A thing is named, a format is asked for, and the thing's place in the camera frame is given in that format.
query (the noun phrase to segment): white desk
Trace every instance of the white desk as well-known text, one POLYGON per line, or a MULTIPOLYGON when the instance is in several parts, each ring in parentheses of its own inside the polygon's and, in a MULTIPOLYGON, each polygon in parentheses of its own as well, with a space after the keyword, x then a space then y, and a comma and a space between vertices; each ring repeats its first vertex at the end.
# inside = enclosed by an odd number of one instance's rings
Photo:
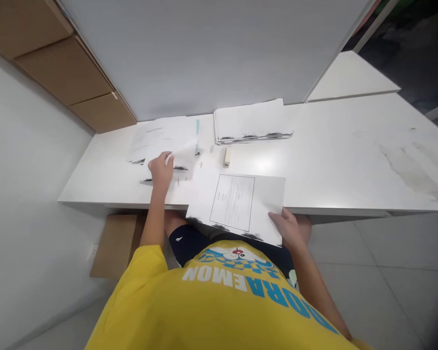
POLYGON ((354 51, 347 51, 337 55, 307 101, 398 92, 400 89, 354 51))
MULTIPOLYGON (((386 210, 438 210, 438 128, 397 94, 286 106, 294 120, 288 140, 214 145, 212 115, 202 115, 195 173, 285 176, 284 205, 293 212, 389 215, 386 210)), ((149 185, 125 161, 137 126, 96 135, 59 201, 147 208, 149 185)), ((170 187, 166 204, 185 209, 194 180, 170 187)))

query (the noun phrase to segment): person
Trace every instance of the person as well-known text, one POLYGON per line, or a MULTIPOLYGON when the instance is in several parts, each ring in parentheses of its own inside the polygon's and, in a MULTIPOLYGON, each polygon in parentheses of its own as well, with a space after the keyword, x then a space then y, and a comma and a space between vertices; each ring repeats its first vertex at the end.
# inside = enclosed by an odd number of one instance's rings
POLYGON ((86 350, 369 348, 352 338, 329 295, 307 249, 305 217, 297 220, 285 208, 269 213, 284 244, 269 253, 274 260, 250 244, 256 240, 208 241, 164 210, 173 174, 168 155, 149 162, 153 189, 140 247, 86 350), (165 235, 181 268, 167 268, 165 235), (280 255, 293 262, 300 292, 279 268, 287 261, 280 255))

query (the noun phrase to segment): stack of paper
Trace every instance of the stack of paper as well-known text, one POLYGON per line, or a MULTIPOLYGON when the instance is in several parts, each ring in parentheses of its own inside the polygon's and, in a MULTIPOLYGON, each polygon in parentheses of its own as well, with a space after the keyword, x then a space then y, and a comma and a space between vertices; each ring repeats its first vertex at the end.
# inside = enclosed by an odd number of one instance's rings
POLYGON ((192 176, 198 153, 199 120, 187 117, 157 119, 140 126, 131 142, 128 161, 141 165, 140 181, 152 181, 149 161, 161 152, 174 156, 172 181, 188 180, 192 176))
POLYGON ((217 109, 214 130, 216 144, 288 139, 293 134, 282 99, 217 109))
POLYGON ((268 212, 281 213, 285 184, 285 177, 202 173, 186 218, 281 246, 268 212))

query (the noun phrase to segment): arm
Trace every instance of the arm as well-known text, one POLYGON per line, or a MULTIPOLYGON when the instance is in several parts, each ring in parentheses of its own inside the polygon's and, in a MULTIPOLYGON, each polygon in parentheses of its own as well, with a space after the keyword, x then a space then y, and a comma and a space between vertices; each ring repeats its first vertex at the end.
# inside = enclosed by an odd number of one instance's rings
POLYGON ((284 246, 292 256, 295 274, 302 296, 324 317, 326 317, 347 340, 352 341, 347 325, 336 308, 331 295, 321 277, 318 266, 311 256, 306 242, 299 232, 297 220, 286 208, 282 215, 269 213, 279 233, 284 246))
POLYGON ((174 157, 170 157, 167 165, 165 159, 170 152, 162 152, 161 155, 149 162, 148 167, 152 174, 151 203, 143 234, 141 245, 159 245, 164 251, 164 204, 165 196, 169 189, 174 171, 174 157))

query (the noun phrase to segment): cardboard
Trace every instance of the cardboard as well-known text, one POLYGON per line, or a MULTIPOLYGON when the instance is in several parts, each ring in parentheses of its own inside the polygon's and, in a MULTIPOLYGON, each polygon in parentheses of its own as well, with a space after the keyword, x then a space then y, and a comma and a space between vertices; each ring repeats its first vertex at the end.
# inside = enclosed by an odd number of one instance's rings
POLYGON ((104 76, 104 78, 107 80, 107 82, 110 84, 110 87, 112 88, 113 91, 116 90, 116 88, 113 86, 112 82, 110 81, 110 79, 107 77, 106 73, 104 72, 104 70, 101 68, 101 66, 99 65, 99 63, 97 63, 96 59, 94 58, 94 56, 92 55, 91 51, 89 51, 88 47, 86 46, 86 44, 84 43, 83 39, 81 39, 78 35, 74 36, 76 40, 78 40, 79 44, 81 45, 81 47, 84 49, 84 51, 86 51, 86 54, 89 56, 89 58, 92 60, 92 62, 96 65, 97 69, 99 69, 99 71, 102 73, 102 75, 104 76))
POLYGON ((145 215, 109 215, 90 277, 119 280, 140 245, 145 215))
POLYGON ((0 53, 8 59, 72 33, 71 24, 52 0, 0 0, 0 53))
POLYGON ((73 36, 15 61, 67 106, 112 92, 99 68, 73 36))
POLYGON ((116 92, 72 105, 70 109, 98 134, 137 123, 116 92))

